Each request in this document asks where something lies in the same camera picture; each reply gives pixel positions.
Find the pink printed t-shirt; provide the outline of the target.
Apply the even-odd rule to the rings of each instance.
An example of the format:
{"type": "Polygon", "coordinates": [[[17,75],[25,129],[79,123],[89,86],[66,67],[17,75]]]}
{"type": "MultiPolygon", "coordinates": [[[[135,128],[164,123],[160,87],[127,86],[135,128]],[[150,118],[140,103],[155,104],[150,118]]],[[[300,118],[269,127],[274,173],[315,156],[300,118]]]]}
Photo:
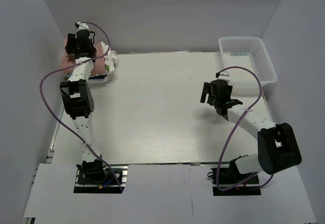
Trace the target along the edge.
{"type": "MultiPolygon", "coordinates": [[[[107,51],[107,44],[105,42],[96,43],[94,47],[96,48],[97,56],[101,56],[104,54],[104,52],[107,51]]],[[[63,71],[64,73],[72,73],[74,68],[67,69],[67,67],[75,65],[75,63],[76,63],[75,57],[72,54],[67,54],[67,53],[63,54],[61,68],[62,69],[65,68],[65,70],[63,71]]],[[[105,69],[105,59],[104,57],[102,57],[95,61],[94,68],[92,69],[91,74],[96,75],[96,74],[105,73],[106,71],[107,70],[105,69]]]]}

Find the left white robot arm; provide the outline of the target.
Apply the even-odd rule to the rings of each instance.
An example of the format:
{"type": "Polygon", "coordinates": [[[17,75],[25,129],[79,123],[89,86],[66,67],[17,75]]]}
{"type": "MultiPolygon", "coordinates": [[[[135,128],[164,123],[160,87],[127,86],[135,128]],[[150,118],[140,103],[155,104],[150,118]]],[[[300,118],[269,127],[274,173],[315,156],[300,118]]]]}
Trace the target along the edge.
{"type": "Polygon", "coordinates": [[[82,175],[95,183],[107,178],[107,170],[98,159],[101,156],[95,146],[91,114],[94,101],[88,86],[88,79],[94,68],[96,49],[88,29],[78,28],[75,34],[68,34],[66,52],[75,58],[76,67],[66,82],[61,82],[60,92],[66,113],[71,117],[77,134],[82,138],[82,164],[77,167],[82,175]]]}

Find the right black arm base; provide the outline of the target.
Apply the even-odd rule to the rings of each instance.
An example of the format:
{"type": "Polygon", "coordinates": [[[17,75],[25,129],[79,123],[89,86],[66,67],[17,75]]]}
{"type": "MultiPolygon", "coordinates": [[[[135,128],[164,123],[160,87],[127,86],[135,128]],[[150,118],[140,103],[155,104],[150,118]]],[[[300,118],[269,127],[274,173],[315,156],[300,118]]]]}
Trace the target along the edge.
{"type": "MultiPolygon", "coordinates": [[[[229,168],[220,168],[219,172],[219,185],[221,188],[227,188],[243,181],[249,174],[231,173],[229,168]]],[[[260,196],[261,190],[259,189],[259,178],[255,175],[253,178],[245,181],[244,183],[236,186],[227,191],[220,191],[216,185],[217,168],[211,168],[207,173],[207,177],[212,181],[212,189],[214,196],[260,196]]]]}

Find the white printed t-shirt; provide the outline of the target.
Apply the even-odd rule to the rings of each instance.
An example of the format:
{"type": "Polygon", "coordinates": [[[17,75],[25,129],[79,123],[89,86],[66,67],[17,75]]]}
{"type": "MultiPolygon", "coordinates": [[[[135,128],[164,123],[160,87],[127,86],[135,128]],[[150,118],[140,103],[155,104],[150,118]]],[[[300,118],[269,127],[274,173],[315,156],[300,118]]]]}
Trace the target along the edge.
{"type": "MultiPolygon", "coordinates": [[[[89,84],[101,84],[113,79],[113,73],[115,71],[115,64],[118,62],[116,52],[109,50],[108,53],[104,56],[105,59],[105,73],[92,75],[90,74],[88,83],[89,84]]],[[[63,77],[67,80],[72,73],[63,73],[63,77]]]]}

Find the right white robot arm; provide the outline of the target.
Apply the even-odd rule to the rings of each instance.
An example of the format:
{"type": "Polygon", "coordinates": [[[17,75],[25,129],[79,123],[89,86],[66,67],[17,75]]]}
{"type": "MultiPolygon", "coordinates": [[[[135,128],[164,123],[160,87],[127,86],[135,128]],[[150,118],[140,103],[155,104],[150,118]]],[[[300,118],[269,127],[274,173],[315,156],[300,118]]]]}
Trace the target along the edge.
{"type": "Polygon", "coordinates": [[[250,174],[269,175],[299,165],[302,156],[293,128],[288,123],[276,124],[246,109],[238,99],[232,99],[233,87],[225,80],[205,82],[200,102],[213,106],[225,120],[242,128],[257,141],[257,153],[230,161],[230,179],[242,182],[250,174]]]}

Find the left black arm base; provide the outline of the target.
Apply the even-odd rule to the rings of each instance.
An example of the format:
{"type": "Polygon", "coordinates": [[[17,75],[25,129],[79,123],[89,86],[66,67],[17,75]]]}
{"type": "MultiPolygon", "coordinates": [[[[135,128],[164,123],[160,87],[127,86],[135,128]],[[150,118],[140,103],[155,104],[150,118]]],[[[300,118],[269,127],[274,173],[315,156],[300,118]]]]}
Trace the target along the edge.
{"type": "Polygon", "coordinates": [[[109,169],[99,160],[77,164],[75,194],[120,194],[127,180],[127,167],[109,169]]]}

